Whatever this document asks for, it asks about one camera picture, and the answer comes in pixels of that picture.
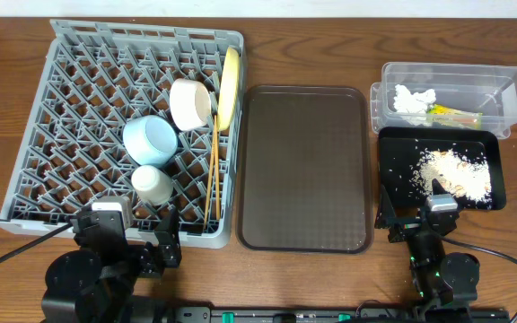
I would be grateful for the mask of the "wooden chopstick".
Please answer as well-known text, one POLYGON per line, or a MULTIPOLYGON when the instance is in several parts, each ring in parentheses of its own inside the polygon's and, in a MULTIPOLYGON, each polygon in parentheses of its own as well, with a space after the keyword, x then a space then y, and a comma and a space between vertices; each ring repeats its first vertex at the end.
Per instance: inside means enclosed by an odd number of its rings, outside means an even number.
POLYGON ((221 219, 221 202, 220 202, 220 177, 219 177, 219 139, 218 139, 218 116, 215 114, 214 123, 214 160, 215 160, 215 218, 217 221, 221 219))
POLYGON ((214 124, 213 124, 213 132, 212 132, 212 148, 210 154, 209 161, 209 171, 207 174, 207 184, 206 184, 206 203, 205 203, 205 212, 204 212, 204 225, 203 230, 206 229, 206 225, 209 218, 209 213, 211 210, 211 200, 212 200, 212 192, 213 192, 213 178, 215 174, 216 168, 216 152, 217 152, 217 115, 214 115, 214 124))

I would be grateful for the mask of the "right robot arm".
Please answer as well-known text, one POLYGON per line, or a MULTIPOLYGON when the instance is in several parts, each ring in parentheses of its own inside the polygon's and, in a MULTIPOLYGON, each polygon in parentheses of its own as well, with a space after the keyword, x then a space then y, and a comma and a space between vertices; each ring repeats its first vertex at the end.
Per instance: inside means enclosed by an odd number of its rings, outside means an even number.
POLYGON ((479 261, 468 253, 448 253, 443 238, 457 228, 460 208, 435 183, 434 193, 413 217, 399 217, 381 186, 374 227, 387 229, 390 243, 407 244, 413 284, 422 300, 412 315, 422 322, 473 322, 469 304, 478 298, 479 261))

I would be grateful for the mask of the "blue bowl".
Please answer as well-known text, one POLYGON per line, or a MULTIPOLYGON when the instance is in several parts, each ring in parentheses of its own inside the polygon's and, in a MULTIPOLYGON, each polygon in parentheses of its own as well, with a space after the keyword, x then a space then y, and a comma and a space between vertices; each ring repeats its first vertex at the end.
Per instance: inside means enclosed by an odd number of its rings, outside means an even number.
POLYGON ((178 137, 165 119, 149 115, 125 124, 123 144, 139 165, 161 168, 177 152, 178 137))

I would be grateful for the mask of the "food scraps pile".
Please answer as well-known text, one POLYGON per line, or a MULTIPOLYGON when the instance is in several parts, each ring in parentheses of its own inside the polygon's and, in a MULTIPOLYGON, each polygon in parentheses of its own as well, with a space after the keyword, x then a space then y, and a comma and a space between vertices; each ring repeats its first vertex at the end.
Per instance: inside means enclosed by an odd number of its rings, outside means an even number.
POLYGON ((474 206, 493 202, 490 169, 484 157, 471 161, 452 149, 424 150, 410 169, 410 193, 416 196, 433 195, 436 180, 455 199, 465 198, 474 206))

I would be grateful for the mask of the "yellow plate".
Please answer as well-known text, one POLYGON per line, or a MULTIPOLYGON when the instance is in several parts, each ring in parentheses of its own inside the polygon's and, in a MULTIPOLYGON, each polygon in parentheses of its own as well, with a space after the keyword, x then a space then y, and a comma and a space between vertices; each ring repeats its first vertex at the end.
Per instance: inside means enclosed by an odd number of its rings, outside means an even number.
POLYGON ((217 107, 217 129, 219 132, 227 129, 232 122, 239 87, 239 75, 239 53, 235 48, 229 47, 226 51, 223 65, 217 107))

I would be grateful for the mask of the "white pink bowl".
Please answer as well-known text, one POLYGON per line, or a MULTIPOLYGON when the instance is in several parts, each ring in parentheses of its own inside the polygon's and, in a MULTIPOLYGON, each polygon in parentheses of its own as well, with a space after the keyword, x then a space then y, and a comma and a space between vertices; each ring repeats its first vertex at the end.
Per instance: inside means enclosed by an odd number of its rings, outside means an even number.
POLYGON ((211 115, 211 101, 207 88, 198 81, 176 80, 170 90, 172 120, 181 131, 204 127, 211 115))

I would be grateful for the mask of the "white cup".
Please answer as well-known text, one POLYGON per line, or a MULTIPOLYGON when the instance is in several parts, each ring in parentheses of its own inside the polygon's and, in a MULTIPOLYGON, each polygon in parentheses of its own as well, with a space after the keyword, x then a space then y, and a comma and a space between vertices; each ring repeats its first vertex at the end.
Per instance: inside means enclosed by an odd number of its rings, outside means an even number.
POLYGON ((138 196, 151 205, 163 205, 173 192, 171 178, 151 165, 138 167, 132 173, 131 182, 138 196))

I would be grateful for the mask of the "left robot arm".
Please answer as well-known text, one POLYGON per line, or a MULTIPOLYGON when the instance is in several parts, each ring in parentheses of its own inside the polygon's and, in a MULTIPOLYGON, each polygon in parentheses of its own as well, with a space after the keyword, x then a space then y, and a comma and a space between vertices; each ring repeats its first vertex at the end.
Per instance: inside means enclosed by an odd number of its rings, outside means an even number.
POLYGON ((84 211, 72 220, 78 250, 48 268, 41 307, 47 322, 175 322, 164 301, 137 296, 140 277, 161 277, 182 259, 180 216, 174 211, 154 230, 158 243, 131 244, 118 211, 84 211))

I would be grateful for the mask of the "white tissue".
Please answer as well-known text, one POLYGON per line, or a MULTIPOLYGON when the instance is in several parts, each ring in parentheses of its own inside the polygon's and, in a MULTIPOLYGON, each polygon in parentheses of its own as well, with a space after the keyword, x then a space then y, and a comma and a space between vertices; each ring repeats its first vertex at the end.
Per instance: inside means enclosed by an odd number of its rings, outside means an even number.
POLYGON ((425 92, 412 93, 405 85, 395 86, 393 108, 397 113, 406 114, 405 120, 412 126, 428 127, 430 122, 425 117, 430 107, 436 101, 434 89, 425 92))

